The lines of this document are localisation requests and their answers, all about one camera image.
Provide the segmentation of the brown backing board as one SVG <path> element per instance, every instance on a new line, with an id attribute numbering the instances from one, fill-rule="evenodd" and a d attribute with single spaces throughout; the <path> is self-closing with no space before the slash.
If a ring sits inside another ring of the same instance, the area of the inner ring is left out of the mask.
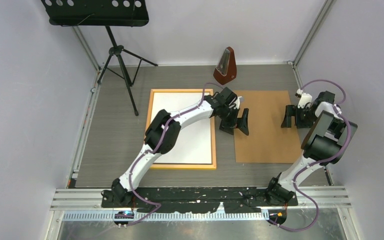
<path id="1" fill-rule="evenodd" d="M 282 128 L 291 104 L 287 90 L 237 90 L 243 97 L 240 113 L 248 112 L 249 135 L 234 130 L 235 161 L 249 164 L 292 164 L 302 154 L 298 130 Z"/>

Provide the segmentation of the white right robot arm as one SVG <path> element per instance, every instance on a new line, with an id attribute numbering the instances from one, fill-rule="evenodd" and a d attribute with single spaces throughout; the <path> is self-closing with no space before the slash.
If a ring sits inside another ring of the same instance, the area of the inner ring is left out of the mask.
<path id="1" fill-rule="evenodd" d="M 356 123 L 345 121 L 341 116 L 334 93 L 323 91 L 312 100 L 310 94 L 298 90 L 296 96 L 299 102 L 285 107 L 281 127 L 296 126 L 309 131 L 301 144 L 301 156 L 286 171 L 273 177 L 265 190 L 265 201 L 272 206 L 287 204 L 309 175 L 336 164 L 358 129 Z"/>

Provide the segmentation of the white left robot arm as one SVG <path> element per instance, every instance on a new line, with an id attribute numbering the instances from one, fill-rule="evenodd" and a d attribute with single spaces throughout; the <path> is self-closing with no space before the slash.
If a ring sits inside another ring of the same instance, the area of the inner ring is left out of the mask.
<path id="1" fill-rule="evenodd" d="M 101 192 L 102 202 L 128 207 L 134 197 L 139 198 L 136 189 L 154 162 L 169 153 L 175 146 L 180 132 L 186 127 L 212 117 L 220 118 L 220 129 L 232 134 L 239 129 L 243 134 L 250 134 L 248 128 L 249 109 L 244 108 L 239 117 L 243 97 L 238 96 L 228 87 L 213 95 L 202 94 L 198 102 L 181 110 L 168 112 L 161 109 L 145 131 L 143 145 L 129 168 L 113 180 L 109 190 Z"/>

